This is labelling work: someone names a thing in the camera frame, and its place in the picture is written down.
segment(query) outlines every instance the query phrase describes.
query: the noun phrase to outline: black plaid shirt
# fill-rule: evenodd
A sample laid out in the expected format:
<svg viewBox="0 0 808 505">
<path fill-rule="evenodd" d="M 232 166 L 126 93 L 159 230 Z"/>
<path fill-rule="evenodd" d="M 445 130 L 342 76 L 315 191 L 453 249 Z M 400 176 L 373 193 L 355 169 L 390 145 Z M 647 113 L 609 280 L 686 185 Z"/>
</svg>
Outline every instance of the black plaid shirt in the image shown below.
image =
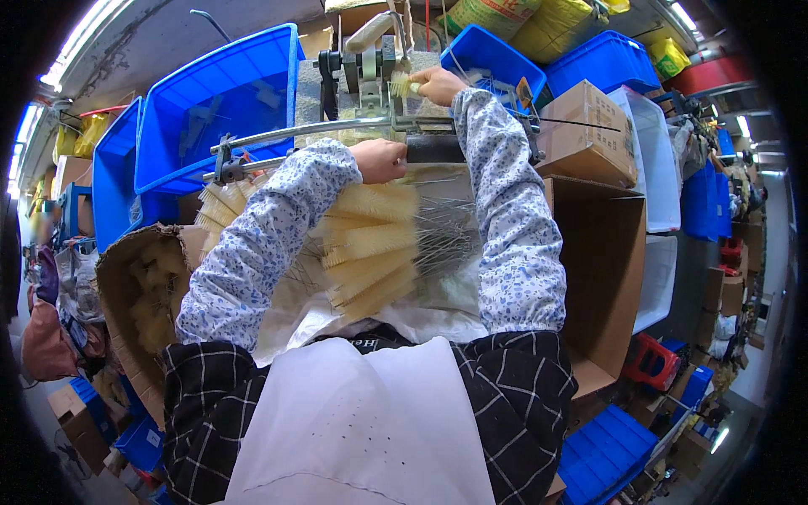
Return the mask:
<svg viewBox="0 0 808 505">
<path fill-rule="evenodd" d="M 389 325 L 351 341 L 360 352 L 411 345 Z M 452 343 L 497 503 L 539 503 L 558 467 L 578 390 L 558 334 L 500 333 Z M 270 367 L 227 342 L 173 345 L 166 363 L 163 460 L 175 503 L 224 499 Z"/>
</svg>

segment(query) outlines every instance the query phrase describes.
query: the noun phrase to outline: person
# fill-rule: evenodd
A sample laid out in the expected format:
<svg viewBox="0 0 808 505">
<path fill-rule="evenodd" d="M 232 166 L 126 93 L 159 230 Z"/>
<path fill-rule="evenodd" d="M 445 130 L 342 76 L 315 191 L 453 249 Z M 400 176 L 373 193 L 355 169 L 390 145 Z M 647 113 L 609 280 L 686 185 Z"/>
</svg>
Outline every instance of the person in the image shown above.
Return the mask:
<svg viewBox="0 0 808 505">
<path fill-rule="evenodd" d="M 346 185 L 406 171 L 406 145 L 385 140 L 297 151 L 194 271 L 181 343 L 162 353 L 175 503 L 538 503 L 549 489 L 578 389 L 558 334 L 562 236 L 524 131 L 499 101 L 440 68 L 411 78 L 454 111 L 485 241 L 490 335 L 413 346 L 379 325 L 256 368 L 263 314 L 307 230 Z"/>
</svg>

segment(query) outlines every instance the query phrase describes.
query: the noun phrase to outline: yellow bag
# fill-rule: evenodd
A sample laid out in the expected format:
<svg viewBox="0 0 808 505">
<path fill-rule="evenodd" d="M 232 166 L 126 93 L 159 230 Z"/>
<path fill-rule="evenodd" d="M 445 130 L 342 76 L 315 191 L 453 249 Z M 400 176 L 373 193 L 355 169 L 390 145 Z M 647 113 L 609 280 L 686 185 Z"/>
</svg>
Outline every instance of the yellow bag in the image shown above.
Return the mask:
<svg viewBox="0 0 808 505">
<path fill-rule="evenodd" d="M 690 65 L 690 58 L 673 39 L 661 40 L 649 47 L 651 62 L 666 81 Z"/>
<path fill-rule="evenodd" d="M 73 156 L 73 149 L 76 145 L 78 134 L 75 130 L 59 125 L 59 133 L 56 135 L 56 143 L 53 145 L 53 164 L 59 164 L 59 157 L 62 155 Z"/>
<path fill-rule="evenodd" d="M 73 146 L 73 156 L 92 159 L 93 150 L 107 131 L 109 114 L 90 114 L 82 119 L 82 135 Z"/>
<path fill-rule="evenodd" d="M 623 14 L 624 12 L 628 12 L 631 8 L 631 3 L 629 0 L 600 0 L 602 3 L 605 3 L 608 7 L 609 15 L 614 16 L 615 14 Z"/>
<path fill-rule="evenodd" d="M 528 59 L 548 65 L 568 53 L 595 22 L 583 0 L 544 0 L 536 14 L 511 39 Z"/>
<path fill-rule="evenodd" d="M 542 0 L 460 0 L 446 13 L 448 32 L 458 35 L 470 24 L 478 24 L 508 42 L 536 12 Z M 444 26 L 443 15 L 437 22 Z"/>
</svg>

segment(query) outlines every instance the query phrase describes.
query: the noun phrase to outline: blue floral sleeve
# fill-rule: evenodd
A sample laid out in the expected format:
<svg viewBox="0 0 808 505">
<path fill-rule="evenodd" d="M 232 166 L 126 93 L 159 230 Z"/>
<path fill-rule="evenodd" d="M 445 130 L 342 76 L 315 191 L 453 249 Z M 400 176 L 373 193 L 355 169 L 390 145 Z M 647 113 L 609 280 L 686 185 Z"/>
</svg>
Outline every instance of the blue floral sleeve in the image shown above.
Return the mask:
<svg viewBox="0 0 808 505">
<path fill-rule="evenodd" d="M 492 334 L 560 331 L 566 316 L 562 237 L 544 183 L 528 162 L 528 138 L 488 91 L 463 90 L 452 109 L 485 243 L 480 319 Z"/>
<path fill-rule="evenodd" d="M 361 183 L 351 151 L 323 139 L 293 154 L 221 232 L 191 275 L 177 317 L 180 343 L 222 340 L 255 349 L 272 290 L 305 234 L 349 183 Z"/>
</svg>

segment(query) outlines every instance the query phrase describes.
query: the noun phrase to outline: white plastic bin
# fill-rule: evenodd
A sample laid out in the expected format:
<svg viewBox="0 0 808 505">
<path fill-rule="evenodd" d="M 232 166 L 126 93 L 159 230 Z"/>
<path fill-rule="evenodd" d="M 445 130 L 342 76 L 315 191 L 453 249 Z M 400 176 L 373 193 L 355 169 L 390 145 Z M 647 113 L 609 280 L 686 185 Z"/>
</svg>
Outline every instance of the white plastic bin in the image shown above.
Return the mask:
<svg viewBox="0 0 808 505">
<path fill-rule="evenodd" d="M 646 196 L 646 231 L 658 234 L 678 230 L 682 225 L 679 183 L 662 109 L 627 86 L 617 88 L 608 97 L 635 126 L 634 161 L 639 176 L 634 189 Z"/>
<path fill-rule="evenodd" d="M 676 278 L 676 237 L 646 235 L 646 262 L 642 268 L 640 307 L 634 334 L 662 321 L 671 311 Z"/>
</svg>

